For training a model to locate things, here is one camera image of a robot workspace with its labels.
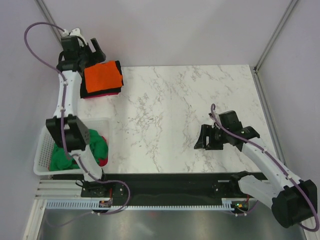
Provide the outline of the orange t-shirt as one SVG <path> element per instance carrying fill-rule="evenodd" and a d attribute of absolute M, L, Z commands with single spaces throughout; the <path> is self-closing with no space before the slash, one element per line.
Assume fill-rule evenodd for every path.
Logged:
<path fill-rule="evenodd" d="M 121 88 L 123 74 L 118 60 L 97 63 L 84 70 L 85 89 L 88 93 Z"/>

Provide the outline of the white plastic basket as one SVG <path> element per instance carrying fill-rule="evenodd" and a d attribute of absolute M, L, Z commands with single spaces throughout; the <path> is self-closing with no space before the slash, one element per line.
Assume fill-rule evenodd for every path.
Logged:
<path fill-rule="evenodd" d="M 110 118 L 91 118 L 81 120 L 89 129 L 96 130 L 105 138 L 108 145 L 108 161 L 112 158 L 112 122 Z M 55 141 L 46 126 L 40 132 L 34 157 L 33 171 L 38 176 L 83 174 L 81 169 L 50 171 L 52 151 Z"/>

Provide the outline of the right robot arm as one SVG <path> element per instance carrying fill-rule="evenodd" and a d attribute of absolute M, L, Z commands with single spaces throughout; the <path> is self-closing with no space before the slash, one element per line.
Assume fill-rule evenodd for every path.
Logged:
<path fill-rule="evenodd" d="M 318 190 L 312 180 L 302 180 L 268 150 L 260 134 L 252 127 L 244 127 L 234 110 L 216 113 L 212 104 L 209 117 L 213 124 L 203 124 L 194 149 L 223 150 L 225 144 L 236 147 L 246 155 L 267 178 L 268 183 L 253 174 L 242 171 L 231 177 L 229 191 L 235 197 L 243 194 L 255 198 L 271 209 L 274 218 L 284 228 L 302 225 L 314 218 L 315 226 L 302 228 L 316 232 L 318 217 Z"/>

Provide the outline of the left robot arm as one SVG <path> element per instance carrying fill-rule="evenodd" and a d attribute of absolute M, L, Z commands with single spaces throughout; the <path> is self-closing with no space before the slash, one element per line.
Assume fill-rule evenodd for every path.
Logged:
<path fill-rule="evenodd" d="M 85 68 L 105 61 L 106 55 L 97 40 L 89 44 L 79 35 L 69 34 L 61 38 L 62 52 L 55 70 L 59 78 L 57 107 L 45 126 L 58 147 L 64 149 L 68 160 L 80 167 L 84 180 L 94 182 L 92 191 L 99 197 L 110 191 L 108 182 L 102 180 L 103 170 L 90 150 L 90 131 L 78 117 L 78 100 L 85 77 Z"/>

